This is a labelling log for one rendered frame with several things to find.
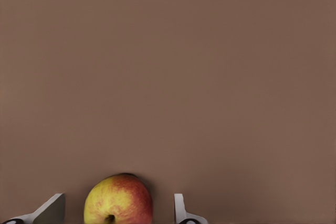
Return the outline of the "red and yellow apple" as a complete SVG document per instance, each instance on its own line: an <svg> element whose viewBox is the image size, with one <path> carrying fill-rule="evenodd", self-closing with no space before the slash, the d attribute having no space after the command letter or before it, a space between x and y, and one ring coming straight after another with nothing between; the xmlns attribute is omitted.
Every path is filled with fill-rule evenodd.
<svg viewBox="0 0 336 224"><path fill-rule="evenodd" d="M152 196L142 180L131 174L103 179L85 200L84 224L151 224L152 219Z"/></svg>

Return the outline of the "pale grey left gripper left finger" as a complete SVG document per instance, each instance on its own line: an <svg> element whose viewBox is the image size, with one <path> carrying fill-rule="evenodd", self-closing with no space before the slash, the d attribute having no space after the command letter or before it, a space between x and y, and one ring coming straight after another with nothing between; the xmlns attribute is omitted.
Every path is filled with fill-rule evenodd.
<svg viewBox="0 0 336 224"><path fill-rule="evenodd" d="M1 224L63 224L65 206L65 194L58 193L49 198L34 212L13 217Z"/></svg>

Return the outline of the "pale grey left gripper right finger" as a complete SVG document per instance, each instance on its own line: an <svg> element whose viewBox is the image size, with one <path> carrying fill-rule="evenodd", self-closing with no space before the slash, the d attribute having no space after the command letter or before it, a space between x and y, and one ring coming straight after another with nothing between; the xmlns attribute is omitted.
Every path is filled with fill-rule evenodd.
<svg viewBox="0 0 336 224"><path fill-rule="evenodd" d="M174 194L174 212L175 224L208 224L204 217L186 211L183 194Z"/></svg>

